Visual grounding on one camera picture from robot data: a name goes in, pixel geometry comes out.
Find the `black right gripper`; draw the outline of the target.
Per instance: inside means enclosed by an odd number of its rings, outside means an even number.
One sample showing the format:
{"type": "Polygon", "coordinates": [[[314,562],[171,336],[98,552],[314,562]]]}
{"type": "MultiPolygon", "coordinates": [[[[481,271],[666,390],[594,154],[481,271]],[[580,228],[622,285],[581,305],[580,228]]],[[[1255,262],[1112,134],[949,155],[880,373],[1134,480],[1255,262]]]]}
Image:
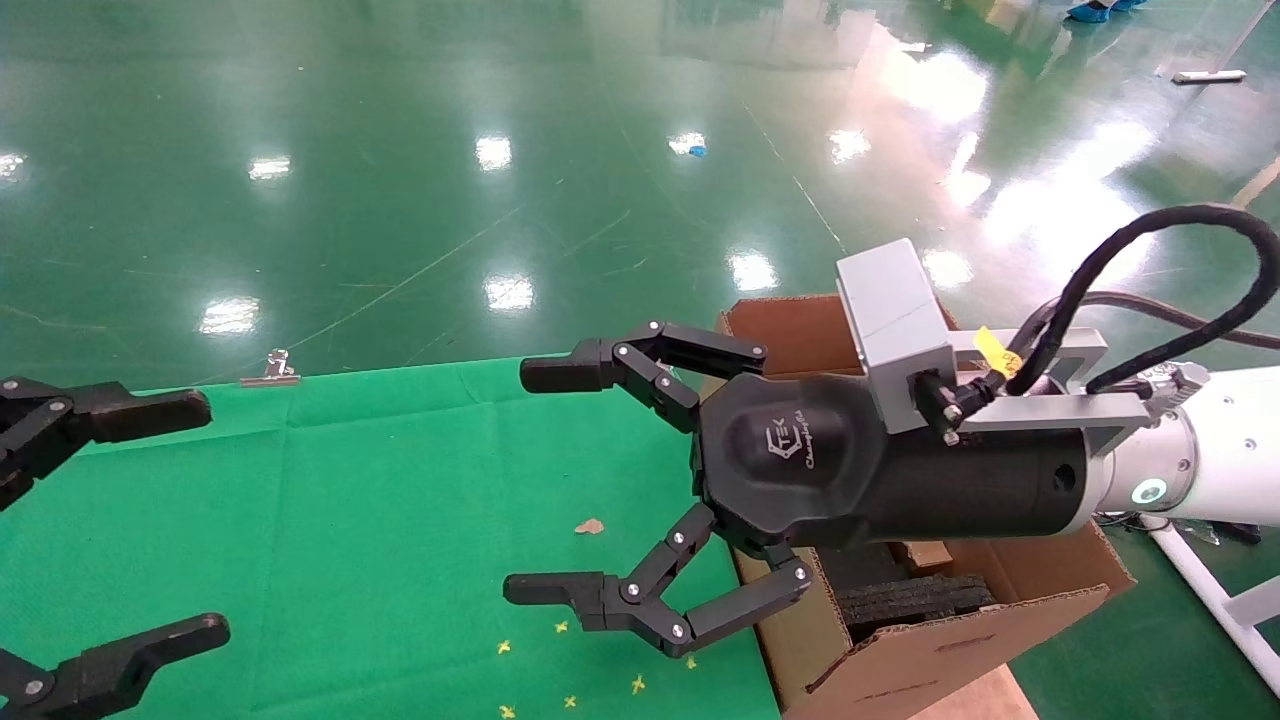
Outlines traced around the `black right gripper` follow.
{"type": "Polygon", "coordinates": [[[701,402],[695,439],[696,492],[741,551],[1053,536],[1088,466],[1074,429],[892,434],[854,375],[736,375],[701,402]]]}

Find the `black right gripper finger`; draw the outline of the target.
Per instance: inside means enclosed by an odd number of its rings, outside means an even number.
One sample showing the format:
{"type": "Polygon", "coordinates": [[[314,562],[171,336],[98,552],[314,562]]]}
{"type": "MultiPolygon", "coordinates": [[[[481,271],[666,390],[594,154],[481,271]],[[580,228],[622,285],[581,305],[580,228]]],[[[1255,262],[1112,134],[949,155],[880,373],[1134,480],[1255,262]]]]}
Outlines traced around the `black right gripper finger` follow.
{"type": "Polygon", "coordinates": [[[580,341],[568,354],[526,357],[521,386],[532,395],[594,393],[620,387],[676,430],[699,427],[699,393],[677,369],[728,380],[760,375],[764,345],[694,327],[649,322],[614,338],[580,341]]]}
{"type": "Polygon", "coordinates": [[[563,605],[585,632],[630,632],[680,659],[748,629],[799,601],[813,570],[785,544],[765,551],[769,573],[705,603],[678,612],[663,593],[707,546],[716,529],[713,511],[692,505],[627,577],[603,571],[515,574],[504,598],[520,606],[563,605]]]}

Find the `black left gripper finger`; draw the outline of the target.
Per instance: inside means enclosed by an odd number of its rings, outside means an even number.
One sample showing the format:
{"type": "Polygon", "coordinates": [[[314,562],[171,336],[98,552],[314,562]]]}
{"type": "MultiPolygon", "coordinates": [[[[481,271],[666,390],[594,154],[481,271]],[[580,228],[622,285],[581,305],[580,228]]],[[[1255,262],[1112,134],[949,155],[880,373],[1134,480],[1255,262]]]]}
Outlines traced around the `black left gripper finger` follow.
{"type": "Polygon", "coordinates": [[[45,669],[1,651],[3,719],[105,719],[133,708],[166,665],[225,646],[230,624],[200,614],[81,652],[45,669]]]}
{"type": "Polygon", "coordinates": [[[64,388],[3,379],[1,510],[5,511],[90,443],[109,445],[206,427],[197,389],[138,396],[118,382],[64,388]]]}

